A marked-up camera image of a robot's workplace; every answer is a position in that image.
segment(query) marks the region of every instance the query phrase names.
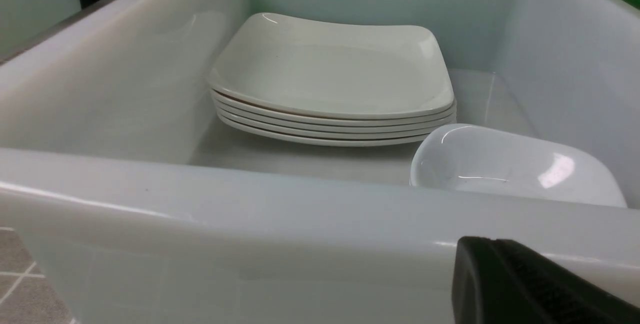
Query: tiled floor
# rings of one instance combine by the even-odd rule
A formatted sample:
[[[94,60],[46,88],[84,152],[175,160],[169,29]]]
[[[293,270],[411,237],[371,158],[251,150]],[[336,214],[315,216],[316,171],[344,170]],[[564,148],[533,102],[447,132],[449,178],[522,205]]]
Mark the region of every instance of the tiled floor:
[[[13,230],[0,227],[0,324],[78,324]]]

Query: white plastic tub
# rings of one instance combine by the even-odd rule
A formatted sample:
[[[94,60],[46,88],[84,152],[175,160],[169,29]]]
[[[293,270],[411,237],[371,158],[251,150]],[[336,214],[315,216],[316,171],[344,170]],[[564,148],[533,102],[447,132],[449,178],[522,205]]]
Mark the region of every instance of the white plastic tub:
[[[640,19],[617,0],[114,0],[0,67],[0,224],[83,324],[451,322],[462,235],[640,305],[635,210],[411,188],[418,144],[222,125],[204,77],[255,12],[427,27],[459,122],[576,146],[640,202]]]

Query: stack of plates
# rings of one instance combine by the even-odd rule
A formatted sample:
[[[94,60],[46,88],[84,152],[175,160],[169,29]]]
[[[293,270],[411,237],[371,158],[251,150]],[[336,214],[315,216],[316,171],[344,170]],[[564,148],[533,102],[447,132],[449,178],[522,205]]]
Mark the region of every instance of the stack of plates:
[[[338,25],[257,14],[208,82],[229,126],[285,141],[382,146],[456,121],[451,81],[421,27]]]

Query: white bowl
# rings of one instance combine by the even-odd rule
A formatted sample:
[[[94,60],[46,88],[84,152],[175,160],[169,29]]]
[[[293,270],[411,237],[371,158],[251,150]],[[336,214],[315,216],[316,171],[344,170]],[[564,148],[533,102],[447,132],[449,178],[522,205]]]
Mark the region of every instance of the white bowl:
[[[377,134],[382,132],[403,132],[407,130],[419,130],[425,128],[436,128],[446,124],[452,124],[456,121],[456,114],[450,114],[441,119],[425,121],[423,123],[407,124],[407,125],[391,125],[391,126],[334,126],[334,125],[316,125],[307,123],[298,123],[297,121],[281,120],[274,117],[254,114],[249,111],[236,109],[218,100],[214,100],[215,107],[219,110],[235,114],[247,119],[261,121],[272,125],[285,126],[288,128],[296,128],[302,130],[322,131],[322,132],[341,132],[346,134]]]
[[[414,26],[359,26],[255,14],[215,61],[211,87],[291,114],[398,119],[453,102],[433,34]]]
[[[395,125],[425,123],[427,121],[434,121],[434,120],[442,119],[451,114],[455,114],[458,109],[457,103],[454,100],[453,104],[451,104],[450,107],[443,109],[441,112],[436,114],[425,115],[425,116],[407,117],[404,119],[382,119],[382,120],[331,119],[327,117],[318,117],[318,116],[301,116],[296,114],[289,114],[286,112],[279,112],[276,110],[270,110],[264,107],[250,105],[248,103],[244,103],[242,101],[229,98],[229,96],[224,96],[215,90],[211,90],[211,98],[213,98],[213,101],[216,104],[224,103],[236,109],[253,112],[254,114],[274,117],[276,119],[296,121],[298,123],[309,123],[309,124],[316,124],[316,125],[333,125],[333,126],[367,127],[367,126],[395,126]]]
[[[474,125],[445,125],[420,145],[411,185],[627,207],[611,172],[570,146]]]
[[[403,132],[356,133],[356,134],[343,133],[343,132],[322,132],[322,131],[314,131],[314,130],[296,129],[296,128],[290,128],[286,126],[264,123],[263,121],[248,119],[246,117],[232,114],[220,108],[217,109],[217,112],[218,112],[218,116],[224,117],[229,120],[233,120],[236,123],[253,126],[254,128],[269,130],[269,131],[277,132],[280,134],[311,137],[314,139],[339,139],[339,140],[397,139],[400,137],[426,135],[438,128],[438,127],[432,127],[432,128],[422,128],[418,130],[407,130]]]

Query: bowl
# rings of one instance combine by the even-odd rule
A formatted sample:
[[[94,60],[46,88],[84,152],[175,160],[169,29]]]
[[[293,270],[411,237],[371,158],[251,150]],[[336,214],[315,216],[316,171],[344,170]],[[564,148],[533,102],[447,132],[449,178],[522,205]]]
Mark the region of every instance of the bowl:
[[[604,164],[551,141],[475,125],[444,125],[413,158],[412,186],[627,207]]]

